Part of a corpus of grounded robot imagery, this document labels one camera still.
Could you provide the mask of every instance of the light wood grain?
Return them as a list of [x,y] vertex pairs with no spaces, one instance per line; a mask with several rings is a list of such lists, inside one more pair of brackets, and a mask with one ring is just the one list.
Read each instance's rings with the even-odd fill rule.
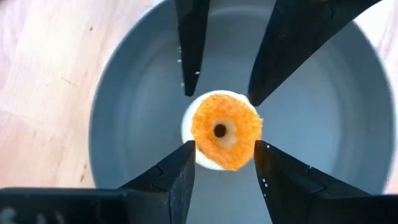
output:
[[[0,0],[0,187],[94,187],[96,86],[117,44],[159,1]],[[397,1],[357,21],[398,89]],[[388,192],[398,192],[398,166],[394,173]]]

